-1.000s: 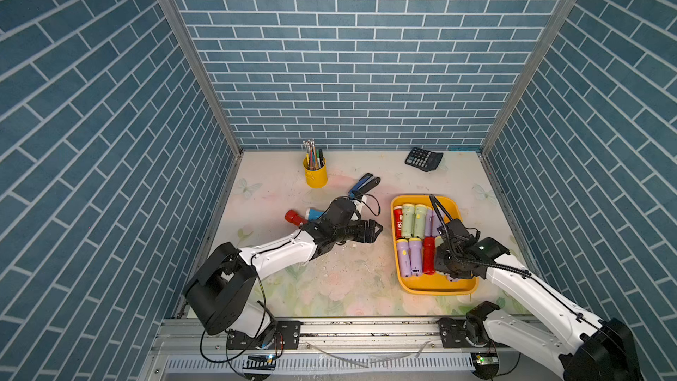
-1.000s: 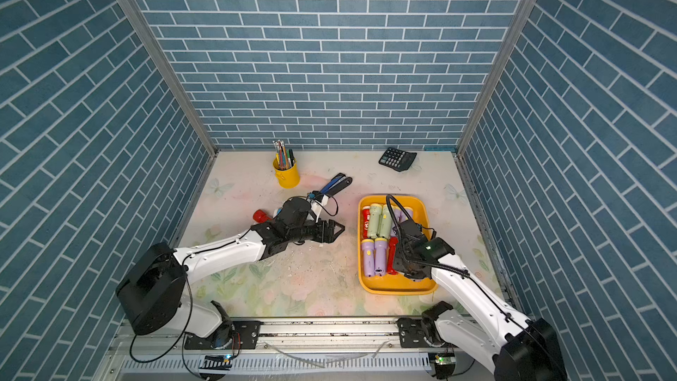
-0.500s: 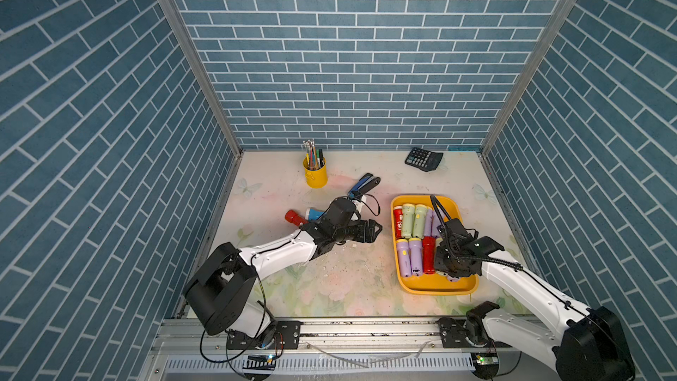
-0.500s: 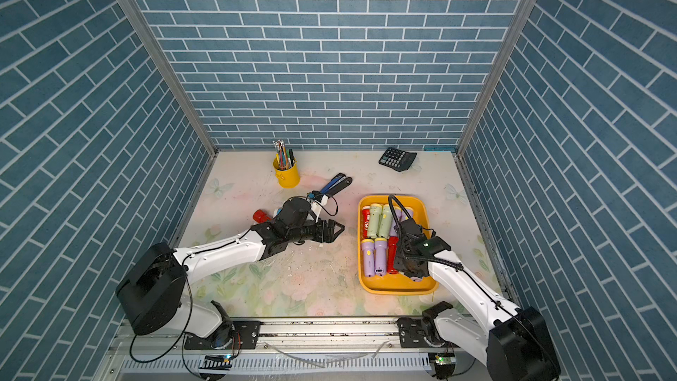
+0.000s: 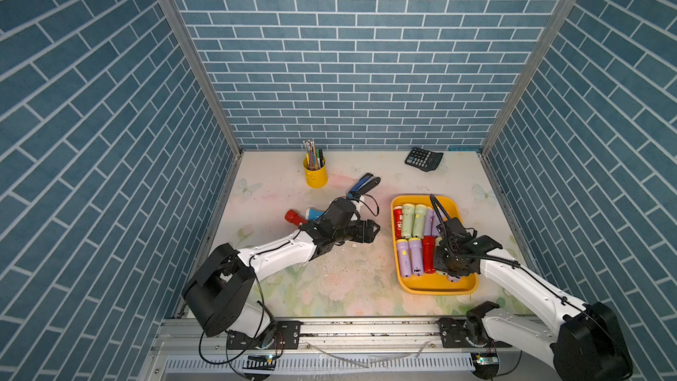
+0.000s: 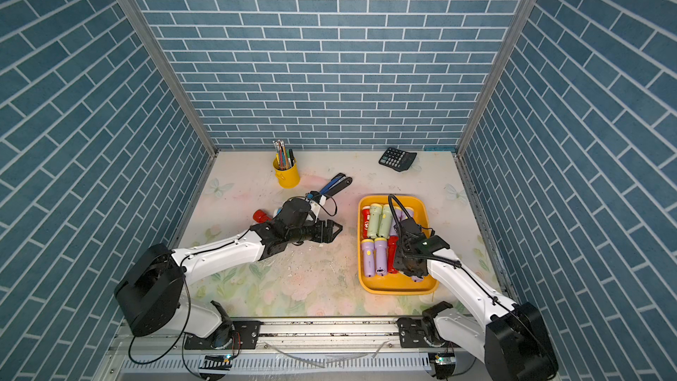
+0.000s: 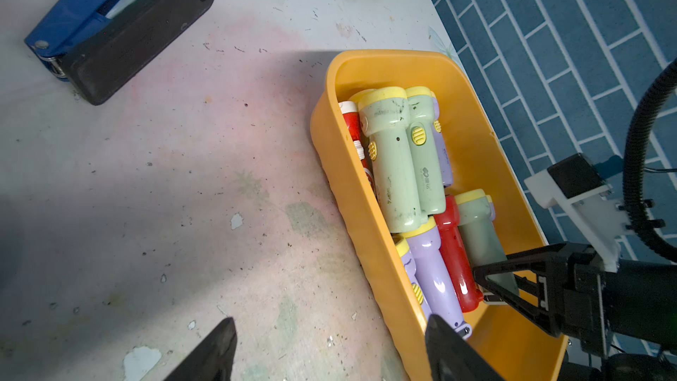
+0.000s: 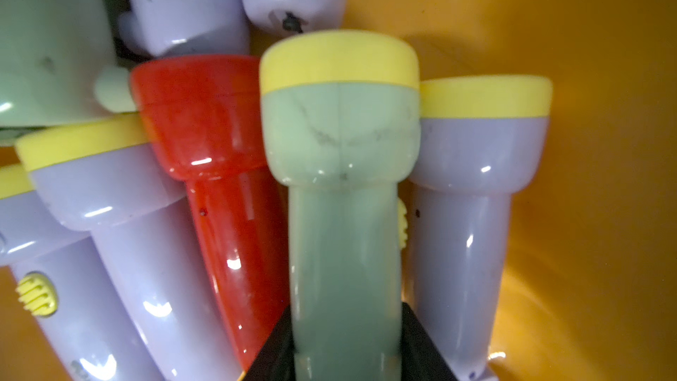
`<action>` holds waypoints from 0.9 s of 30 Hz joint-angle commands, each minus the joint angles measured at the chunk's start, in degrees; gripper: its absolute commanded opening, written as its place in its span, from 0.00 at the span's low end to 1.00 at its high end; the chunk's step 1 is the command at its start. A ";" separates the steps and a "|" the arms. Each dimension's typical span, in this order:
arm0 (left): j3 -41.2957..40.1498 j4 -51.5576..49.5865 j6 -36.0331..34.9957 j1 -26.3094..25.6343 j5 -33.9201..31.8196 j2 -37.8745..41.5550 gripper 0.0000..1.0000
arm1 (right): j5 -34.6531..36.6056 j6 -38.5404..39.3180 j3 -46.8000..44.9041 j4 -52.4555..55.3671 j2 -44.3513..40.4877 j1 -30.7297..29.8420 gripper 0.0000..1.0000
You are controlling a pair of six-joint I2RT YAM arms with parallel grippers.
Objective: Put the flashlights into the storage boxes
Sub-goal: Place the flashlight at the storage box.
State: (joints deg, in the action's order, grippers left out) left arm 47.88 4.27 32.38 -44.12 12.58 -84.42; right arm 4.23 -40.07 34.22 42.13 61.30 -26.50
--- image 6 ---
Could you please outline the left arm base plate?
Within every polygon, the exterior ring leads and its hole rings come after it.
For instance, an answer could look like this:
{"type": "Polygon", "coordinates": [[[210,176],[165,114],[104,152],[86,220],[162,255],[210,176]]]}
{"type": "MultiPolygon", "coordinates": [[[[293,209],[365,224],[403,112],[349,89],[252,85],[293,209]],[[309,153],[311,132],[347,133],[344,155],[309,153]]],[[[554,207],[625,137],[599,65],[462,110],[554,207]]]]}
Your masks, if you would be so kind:
{"type": "Polygon", "coordinates": [[[257,347],[261,321],[236,320],[229,326],[222,324],[206,339],[188,334],[184,348],[187,350],[253,350],[257,347]]]}

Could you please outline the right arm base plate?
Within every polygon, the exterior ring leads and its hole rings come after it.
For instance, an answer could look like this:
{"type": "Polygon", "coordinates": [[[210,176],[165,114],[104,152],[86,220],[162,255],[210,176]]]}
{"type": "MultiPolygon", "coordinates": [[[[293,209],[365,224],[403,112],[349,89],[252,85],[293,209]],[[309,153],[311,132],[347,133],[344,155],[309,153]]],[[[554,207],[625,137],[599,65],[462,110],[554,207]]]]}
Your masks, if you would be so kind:
{"type": "Polygon", "coordinates": [[[467,329],[443,317],[400,317],[396,325],[402,349],[449,347],[467,336],[467,329]]]}

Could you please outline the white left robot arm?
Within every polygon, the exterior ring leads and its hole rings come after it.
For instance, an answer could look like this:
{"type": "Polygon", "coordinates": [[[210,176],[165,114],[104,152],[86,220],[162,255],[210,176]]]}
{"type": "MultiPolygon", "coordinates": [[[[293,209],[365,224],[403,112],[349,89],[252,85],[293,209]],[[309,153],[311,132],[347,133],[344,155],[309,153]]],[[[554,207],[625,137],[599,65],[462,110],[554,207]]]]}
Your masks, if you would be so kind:
{"type": "Polygon", "coordinates": [[[115,298],[136,337],[161,329],[207,339],[227,330],[218,303],[198,305],[188,287],[215,273],[269,259],[291,243],[332,243],[343,230],[334,220],[319,220],[319,204],[292,198],[271,220],[245,232],[199,247],[170,250],[158,243],[147,249],[115,288],[115,298]]]}

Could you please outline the yellow plastic storage tray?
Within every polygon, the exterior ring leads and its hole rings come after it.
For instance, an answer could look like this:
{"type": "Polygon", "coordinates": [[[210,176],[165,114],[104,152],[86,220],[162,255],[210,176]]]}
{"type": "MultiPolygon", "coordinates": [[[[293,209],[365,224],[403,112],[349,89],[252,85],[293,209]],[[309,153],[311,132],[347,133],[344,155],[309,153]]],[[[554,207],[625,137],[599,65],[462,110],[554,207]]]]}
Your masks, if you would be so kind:
{"type": "MultiPolygon", "coordinates": [[[[398,199],[410,212],[414,220],[423,227],[429,226],[428,213],[424,203],[414,197],[406,195],[398,195],[398,199]]],[[[361,241],[363,240],[364,215],[363,209],[369,209],[372,204],[379,204],[387,206],[386,195],[371,195],[361,199],[358,205],[358,233],[357,233],[357,256],[358,256],[358,279],[362,287],[374,295],[391,295],[391,296],[421,296],[428,295],[435,292],[439,286],[439,282],[431,275],[423,278],[420,282],[416,282],[410,276],[403,273],[386,273],[384,276],[375,275],[374,277],[367,277],[364,273],[363,253],[361,250],[361,241]]]]}

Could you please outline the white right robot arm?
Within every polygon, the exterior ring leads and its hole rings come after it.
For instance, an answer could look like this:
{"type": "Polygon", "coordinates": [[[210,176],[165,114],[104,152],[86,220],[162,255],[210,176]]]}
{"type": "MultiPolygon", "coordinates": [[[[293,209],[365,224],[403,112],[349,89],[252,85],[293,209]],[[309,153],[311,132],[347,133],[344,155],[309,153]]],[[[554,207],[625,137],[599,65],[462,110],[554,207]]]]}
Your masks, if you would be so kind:
{"type": "Polygon", "coordinates": [[[535,306],[516,303],[481,280],[432,229],[412,218],[395,227],[394,268],[404,275],[431,276],[465,307],[459,312],[441,302],[416,319],[402,317],[402,347],[413,347],[418,334],[432,347],[459,346],[483,362],[493,380],[551,380],[557,375],[548,329],[535,306]]]}

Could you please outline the green flashlight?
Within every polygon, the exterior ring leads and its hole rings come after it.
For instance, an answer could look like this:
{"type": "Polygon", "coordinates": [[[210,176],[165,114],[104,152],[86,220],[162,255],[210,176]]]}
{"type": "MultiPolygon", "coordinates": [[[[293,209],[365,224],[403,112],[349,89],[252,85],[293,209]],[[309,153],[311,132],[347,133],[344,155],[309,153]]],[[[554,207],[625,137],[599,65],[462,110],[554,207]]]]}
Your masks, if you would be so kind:
{"type": "Polygon", "coordinates": [[[383,213],[383,206],[380,204],[372,204],[370,206],[370,219],[368,220],[368,238],[376,239],[380,227],[381,215],[383,213]]]}
{"type": "Polygon", "coordinates": [[[380,223],[377,231],[377,235],[382,238],[388,239],[391,235],[391,226],[393,220],[393,213],[389,206],[384,206],[380,218],[380,223]]]}

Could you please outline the red flashlight with white logo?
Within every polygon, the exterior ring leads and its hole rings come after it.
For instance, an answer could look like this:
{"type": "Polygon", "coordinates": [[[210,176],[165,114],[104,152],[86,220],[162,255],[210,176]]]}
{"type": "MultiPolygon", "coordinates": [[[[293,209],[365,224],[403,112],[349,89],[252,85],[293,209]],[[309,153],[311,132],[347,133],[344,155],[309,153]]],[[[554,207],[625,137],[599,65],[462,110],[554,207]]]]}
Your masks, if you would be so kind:
{"type": "Polygon", "coordinates": [[[370,207],[365,206],[361,210],[361,238],[366,239],[370,236],[368,235],[368,226],[370,225],[370,207]]]}

